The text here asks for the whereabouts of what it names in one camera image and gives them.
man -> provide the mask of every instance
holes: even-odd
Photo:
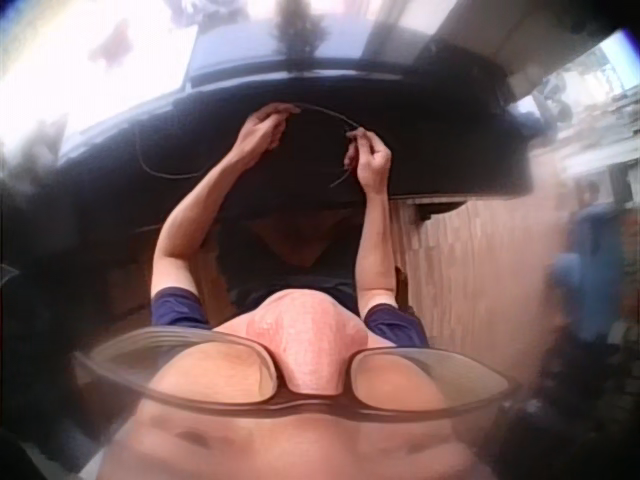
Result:
[[[265,151],[278,146],[287,118],[297,113],[292,105],[271,104],[250,116],[229,154],[169,215],[158,238],[151,285],[153,323],[169,327],[164,330],[169,333],[154,330],[154,338],[160,341],[176,332],[189,338],[192,331],[194,339],[202,340],[163,361],[151,375],[149,388],[155,393],[140,402],[110,448],[99,478],[467,478],[473,457],[454,438],[448,419],[395,424],[366,417],[373,407],[402,412],[443,411],[455,405],[417,368],[419,362],[366,356],[378,352],[371,350],[376,347],[427,346],[419,322],[401,313],[395,301],[387,197],[391,153],[374,133],[358,129],[348,134],[345,157],[348,166],[357,163],[367,201],[355,291],[349,290],[348,276],[332,283],[326,274],[293,275],[297,288],[291,288],[284,283],[289,277],[281,276],[291,266],[270,265],[273,258],[259,258],[273,255],[264,244],[258,242],[258,248],[251,235],[236,236],[235,247],[251,249],[248,264],[253,262],[256,276],[270,284],[256,284],[261,293],[252,296],[238,290],[249,280],[236,278],[230,289],[244,313],[214,330],[225,335],[214,338],[209,332],[189,260],[225,194]],[[223,264],[233,263],[225,258],[232,255],[230,247],[221,246]],[[324,261],[321,255],[320,260],[321,270],[341,275],[335,258]],[[267,267],[275,273],[265,273]],[[146,358],[150,365],[151,351],[131,357]],[[359,351],[364,356],[350,360]],[[339,397],[347,389],[347,377],[358,401]],[[246,418],[233,413],[235,405],[271,397],[282,401]],[[172,400],[177,398],[195,409],[181,408]],[[370,407],[359,403],[363,398]],[[336,415],[323,414],[324,403],[331,401],[337,403],[326,408]],[[218,413],[201,410],[220,403],[226,406]],[[352,419],[351,410],[365,417],[354,414]]]

